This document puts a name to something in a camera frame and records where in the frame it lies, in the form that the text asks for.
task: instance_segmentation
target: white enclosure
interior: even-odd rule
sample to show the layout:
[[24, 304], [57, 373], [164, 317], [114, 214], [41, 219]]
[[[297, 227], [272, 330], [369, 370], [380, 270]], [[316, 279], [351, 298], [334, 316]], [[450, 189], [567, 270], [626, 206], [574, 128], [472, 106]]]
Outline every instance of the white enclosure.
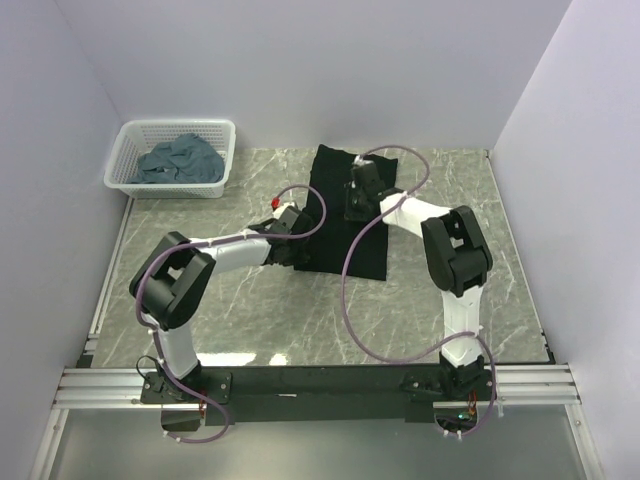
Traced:
[[637, 478], [640, 4], [574, 1], [495, 148], [536, 305], [610, 478]]
[[228, 118], [238, 147], [490, 148], [569, 0], [57, 3], [125, 121]]
[[635, 478], [640, 4], [569, 3], [0, 2], [2, 478], [27, 477], [86, 339], [118, 129], [160, 117], [228, 118], [239, 148], [494, 149], [551, 346], [607, 474]]

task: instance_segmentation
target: blue towel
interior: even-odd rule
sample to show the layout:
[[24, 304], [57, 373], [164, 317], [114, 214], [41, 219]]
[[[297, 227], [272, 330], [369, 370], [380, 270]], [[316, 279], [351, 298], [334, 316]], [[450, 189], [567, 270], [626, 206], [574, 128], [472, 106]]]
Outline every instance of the blue towel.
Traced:
[[195, 133], [162, 142], [138, 158], [138, 173], [129, 183], [215, 183], [224, 175], [224, 160]]

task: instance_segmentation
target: white plastic basket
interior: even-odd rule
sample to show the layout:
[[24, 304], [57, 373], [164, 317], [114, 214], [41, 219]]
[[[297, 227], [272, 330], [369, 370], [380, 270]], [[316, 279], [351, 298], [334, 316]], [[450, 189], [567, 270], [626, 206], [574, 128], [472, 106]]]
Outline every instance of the white plastic basket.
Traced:
[[[224, 159], [224, 176], [216, 183], [141, 185], [127, 183], [138, 172], [138, 157], [160, 142], [196, 133]], [[236, 126], [229, 120], [134, 120], [125, 123], [116, 137], [104, 172], [104, 184], [133, 198], [218, 198], [224, 192], [233, 166]]]

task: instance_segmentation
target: purple cable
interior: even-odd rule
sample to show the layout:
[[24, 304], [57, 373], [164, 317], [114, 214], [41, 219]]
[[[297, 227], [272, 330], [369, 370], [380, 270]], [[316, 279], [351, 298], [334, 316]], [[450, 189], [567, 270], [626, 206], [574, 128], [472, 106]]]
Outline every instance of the purple cable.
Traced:
[[171, 380], [171, 382], [178, 387], [180, 390], [182, 390], [183, 392], [188, 393], [189, 395], [192, 395], [193, 397], [208, 403], [209, 405], [211, 405], [212, 407], [216, 408], [224, 417], [224, 426], [222, 427], [222, 429], [216, 433], [215, 435], [212, 435], [210, 437], [207, 438], [201, 438], [201, 439], [191, 439], [191, 438], [182, 438], [178, 435], [176, 435], [175, 433], [167, 433], [167, 435], [173, 439], [176, 439], [182, 443], [208, 443], [211, 442], [213, 440], [216, 440], [220, 437], [222, 437], [226, 431], [229, 429], [229, 425], [231, 423], [231, 417], [229, 416], [229, 412], [227, 412], [227, 409], [224, 408], [222, 405], [220, 405], [218, 402], [216, 402], [215, 400], [207, 397], [206, 395], [202, 395], [201, 393], [196, 392], [195, 390], [187, 387], [186, 385], [184, 385], [183, 383], [180, 382], [180, 380], [178, 380], [175, 375], [173, 374], [173, 372], [171, 372], [171, 369], [169, 368], [169, 365], [167, 365], [165, 357], [164, 357], [164, 352], [162, 351], [162, 345], [160, 343], [160, 337], [158, 336], [158, 330], [157, 330], [157, 326], [153, 325], [152, 323], [147, 322], [144, 317], [142, 316], [142, 295], [143, 292], [145, 291], [145, 288], [147, 286], [147, 282], [149, 281], [149, 278], [151, 277], [152, 273], [154, 271], [156, 271], [156, 269], [167, 259], [167, 257], [169, 255], [171, 255], [172, 253], [178, 252], [180, 250], [186, 250], [186, 249], [190, 249], [190, 248], [206, 248], [206, 247], [212, 247], [214, 245], [225, 245], [228, 243], [233, 243], [233, 242], [237, 242], [240, 240], [244, 240], [244, 239], [248, 239], [248, 238], [282, 238], [282, 239], [289, 239], [289, 240], [296, 240], [296, 239], [302, 239], [302, 238], [306, 238], [309, 237], [311, 235], [313, 235], [314, 233], [316, 233], [324, 224], [326, 218], [327, 218], [327, 205], [325, 204], [324, 199], [322, 198], [322, 196], [320, 195], [320, 193], [313, 187], [311, 187], [310, 185], [302, 185], [302, 184], [295, 184], [295, 185], [290, 185], [287, 188], [285, 188], [284, 190], [282, 190], [280, 193], [278, 193], [276, 195], [277, 198], [280, 198], [284, 193], [288, 192], [289, 190], [293, 190], [294, 188], [306, 188], [307, 190], [311, 191], [316, 197], [318, 197], [318, 200], [320, 201], [320, 205], [322, 206], [322, 217], [320, 218], [320, 222], [318, 222], [318, 224], [312, 228], [311, 230], [309, 230], [308, 232], [304, 232], [304, 233], [298, 233], [295, 235], [285, 235], [285, 234], [275, 234], [275, 233], [251, 233], [248, 235], [243, 235], [243, 234], [239, 234], [239, 235], [235, 235], [233, 237], [228, 237], [228, 238], [221, 238], [221, 239], [217, 239], [217, 240], [213, 240], [211, 242], [195, 242], [195, 243], [185, 243], [185, 244], [181, 244], [181, 245], [176, 245], [174, 247], [171, 247], [167, 250], [165, 250], [164, 252], [162, 252], [160, 255], [158, 255], [158, 257], [151, 262], [151, 265], [149, 265], [149, 268], [147, 268], [147, 270], [144, 272], [144, 275], [142, 275], [142, 279], [140, 280], [140, 284], [138, 285], [138, 290], [136, 292], [136, 302], [135, 302], [135, 312], [136, 312], [136, 319], [138, 320], [138, 322], [140, 323], [140, 325], [142, 325], [143, 327], [147, 327], [149, 329], [152, 330], [153, 332], [153, 342], [156, 346], [156, 350], [158, 351], [158, 360], [160, 361], [162, 368], [164, 369], [165, 373], [167, 374], [167, 377], [169, 378], [169, 380]]
[[365, 352], [367, 355], [369, 355], [370, 357], [375, 358], [376, 360], [378, 360], [380, 362], [392, 363], [392, 364], [402, 364], [402, 363], [409, 363], [409, 362], [414, 362], [416, 360], [420, 360], [421, 358], [426, 357], [430, 353], [435, 352], [437, 349], [439, 349], [440, 347], [442, 347], [446, 343], [449, 343], [451, 340], [455, 340], [456, 338], [460, 338], [460, 337], [476, 337], [477, 340], [480, 342], [480, 345], [482, 346], [483, 350], [486, 352], [487, 357], [489, 357], [489, 364], [491, 366], [491, 379], [492, 379], [492, 381], [491, 381], [491, 384], [492, 384], [492, 386], [491, 386], [491, 400], [489, 401], [489, 406], [487, 408], [487, 412], [478, 421], [476, 426], [474, 426], [473, 428], [469, 429], [468, 431], [466, 431], [466, 432], [464, 432], [462, 434], [463, 436], [464, 435], [468, 435], [468, 434], [470, 434], [472, 432], [475, 432], [479, 427], [481, 427], [486, 422], [486, 419], [488, 419], [489, 415], [491, 414], [491, 411], [493, 410], [493, 403], [494, 403], [495, 397], [497, 395], [495, 361], [493, 359], [493, 355], [489, 351], [488, 345], [486, 344], [486, 342], [482, 338], [480, 338], [479, 335], [476, 335], [474, 332], [458, 332], [458, 333], [454, 333], [453, 335], [450, 335], [450, 336], [440, 340], [435, 345], [432, 345], [431, 347], [427, 348], [425, 351], [423, 351], [421, 353], [418, 353], [416, 355], [412, 355], [412, 356], [407, 357], [407, 358], [389, 358], [389, 357], [383, 357], [382, 355], [374, 352], [369, 347], [367, 347], [364, 344], [364, 342], [356, 334], [355, 330], [353, 329], [353, 325], [351, 324], [351, 320], [349, 319], [349, 312], [348, 312], [348, 309], [347, 309], [347, 271], [349, 270], [349, 264], [351, 263], [351, 257], [353, 257], [353, 252], [355, 251], [356, 247], [358, 246], [358, 243], [360, 242], [360, 240], [362, 240], [362, 237], [364, 237], [367, 234], [367, 232], [374, 227], [374, 225], [378, 224], [379, 222], [382, 221], [382, 219], [384, 217], [386, 217], [390, 213], [392, 213], [395, 210], [397, 210], [398, 208], [400, 208], [402, 206], [402, 204], [405, 202], [405, 200], [407, 199], [408, 195], [411, 195], [416, 190], [418, 190], [420, 187], [422, 187], [425, 183], [427, 183], [427, 180], [429, 179], [429, 174], [431, 173], [431, 170], [430, 170], [430, 167], [429, 167], [429, 162], [427, 161], [427, 159], [424, 156], [422, 156], [416, 150], [414, 150], [412, 148], [408, 148], [408, 147], [403, 147], [402, 145], [383, 145], [381, 147], [377, 147], [377, 148], [371, 149], [371, 150], [363, 153], [362, 155], [359, 155], [359, 157], [360, 158], [364, 158], [367, 155], [371, 155], [371, 154], [373, 154], [373, 153], [375, 153], [375, 152], [377, 152], [379, 150], [384, 150], [384, 149], [387, 149], [387, 148], [397, 148], [399, 150], [404, 150], [405, 152], [409, 152], [409, 153], [415, 155], [416, 157], [418, 157], [420, 159], [420, 161], [425, 166], [425, 174], [424, 174], [424, 177], [422, 177], [422, 179], [414, 187], [410, 188], [409, 190], [407, 190], [405, 192], [405, 195], [400, 198], [398, 203], [396, 203], [389, 210], [381, 213], [376, 218], [371, 220], [360, 231], [360, 233], [358, 233], [358, 235], [356, 235], [356, 238], [353, 239], [353, 242], [351, 243], [351, 246], [349, 247], [349, 251], [347, 252], [347, 257], [345, 258], [344, 264], [342, 266], [342, 273], [340, 275], [340, 308], [342, 310], [342, 318], [344, 320], [344, 326], [346, 327], [347, 332], [349, 332], [349, 335], [351, 336], [352, 340], [355, 342], [355, 344], [363, 352]]

